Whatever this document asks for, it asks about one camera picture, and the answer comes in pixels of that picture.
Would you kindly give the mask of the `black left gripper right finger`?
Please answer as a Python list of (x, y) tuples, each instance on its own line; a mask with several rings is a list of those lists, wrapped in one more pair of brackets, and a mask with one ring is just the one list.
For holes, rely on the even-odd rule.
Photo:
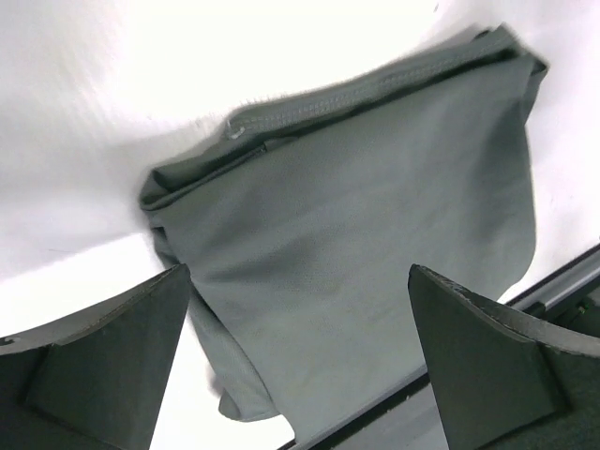
[(549, 322), (421, 265), (408, 290), (450, 448), (598, 448), (594, 296)]

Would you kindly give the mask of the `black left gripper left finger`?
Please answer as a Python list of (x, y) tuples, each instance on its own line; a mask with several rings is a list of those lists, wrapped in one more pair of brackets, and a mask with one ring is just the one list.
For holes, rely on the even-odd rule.
[(149, 448), (189, 298), (190, 274), (179, 264), (2, 337), (2, 448)]

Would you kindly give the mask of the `dark grey t-shirt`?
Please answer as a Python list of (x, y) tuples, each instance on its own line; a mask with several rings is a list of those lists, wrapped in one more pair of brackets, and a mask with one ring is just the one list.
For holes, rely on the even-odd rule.
[(525, 274), (547, 71), (499, 27), (248, 108), (147, 175), (139, 206), (159, 258), (190, 270), (224, 416), (308, 428), (419, 368), (413, 263), (493, 297)]

